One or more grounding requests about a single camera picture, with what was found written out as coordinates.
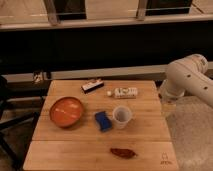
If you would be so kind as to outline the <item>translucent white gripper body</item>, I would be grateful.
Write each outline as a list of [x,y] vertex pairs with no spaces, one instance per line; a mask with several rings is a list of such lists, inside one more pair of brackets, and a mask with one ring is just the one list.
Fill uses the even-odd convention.
[[176,108],[176,101],[183,96],[183,90],[173,85],[169,80],[164,80],[158,89],[162,106],[162,115],[168,117]]

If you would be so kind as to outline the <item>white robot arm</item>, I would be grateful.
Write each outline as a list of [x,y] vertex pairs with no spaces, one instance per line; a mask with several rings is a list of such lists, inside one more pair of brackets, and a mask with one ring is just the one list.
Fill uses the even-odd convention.
[[208,70],[207,59],[200,54],[170,62],[165,69],[165,80],[159,87],[162,115],[168,117],[176,108],[176,101],[185,92],[198,97],[213,108],[213,80],[205,75]]

